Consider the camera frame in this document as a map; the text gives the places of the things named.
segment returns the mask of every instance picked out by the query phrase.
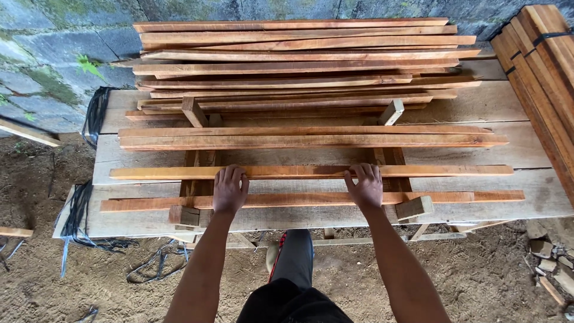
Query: dirt ground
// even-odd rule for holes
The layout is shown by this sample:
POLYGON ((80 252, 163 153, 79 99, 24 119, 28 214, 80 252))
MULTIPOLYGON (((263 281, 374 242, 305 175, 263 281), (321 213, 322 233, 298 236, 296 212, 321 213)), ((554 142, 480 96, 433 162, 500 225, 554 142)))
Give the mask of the dirt ground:
MULTIPOLYGON (((66 275, 60 278, 63 242, 51 238, 53 223, 71 185, 91 177, 95 156, 78 134, 61 139, 66 145, 54 149, 18 137, 0 139, 0 226, 34 229, 7 261, 10 271, 0 266, 0 321, 72 322, 91 306, 99 308, 96 322, 161 321, 181 273, 144 284, 127 283, 126 274, 168 238, 139 239, 141 245, 125 255, 71 246, 66 275)), ((537 264, 528 253, 525 230, 523 221, 514 221, 467 239, 409 246, 453 321, 565 321, 550 294, 535 287, 523 258, 537 264)), ((561 231, 553 239, 564 233, 571 234, 561 231)), ((368 234, 366 228, 335 231, 337 238, 368 234)), ((265 252, 227 251, 217 321, 235 321, 249 294, 266 283, 265 252)), ((352 320, 394 321, 371 245, 317 247, 315 252, 313 285, 352 320)), ((170 255, 168 265, 182 261, 170 255)))

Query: left hand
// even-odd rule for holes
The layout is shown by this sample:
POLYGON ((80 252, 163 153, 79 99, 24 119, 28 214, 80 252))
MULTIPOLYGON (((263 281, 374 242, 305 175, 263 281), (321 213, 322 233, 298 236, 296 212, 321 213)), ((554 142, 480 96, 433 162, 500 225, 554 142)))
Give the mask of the left hand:
POLYGON ((215 174, 214 185, 214 211, 235 215, 245 204, 249 180, 245 176, 245 169, 237 165, 229 165, 215 174))

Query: concrete block wall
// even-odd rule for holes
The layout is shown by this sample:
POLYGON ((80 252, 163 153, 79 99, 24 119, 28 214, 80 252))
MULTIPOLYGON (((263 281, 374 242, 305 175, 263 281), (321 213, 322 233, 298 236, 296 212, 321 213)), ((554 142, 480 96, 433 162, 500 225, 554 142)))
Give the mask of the concrete block wall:
MULTIPOLYGON (((134 21, 449 17, 488 41, 526 0, 2 0, 0 116, 48 132, 78 131, 99 86, 131 89, 131 69, 107 63, 141 50, 134 21), (84 73, 78 55, 102 63, 84 73)), ((554 2, 572 24, 574 1, 554 2)))

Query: person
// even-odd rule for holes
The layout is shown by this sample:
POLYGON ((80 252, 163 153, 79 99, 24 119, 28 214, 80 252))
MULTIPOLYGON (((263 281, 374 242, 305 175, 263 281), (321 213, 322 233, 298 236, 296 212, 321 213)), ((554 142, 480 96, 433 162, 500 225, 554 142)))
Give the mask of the person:
MULTIPOLYGON (((378 166, 353 165, 344 177, 351 199, 371 229, 377 264, 397 322, 450 322, 430 277, 385 216, 378 166)), ((214 214, 189 258, 165 322, 215 321, 227 234, 248 191, 245 170, 236 165, 215 175, 214 214)), ((287 230, 280 246, 269 283, 251 293, 237 322, 351 322, 335 303, 311 287, 309 230, 287 230)))

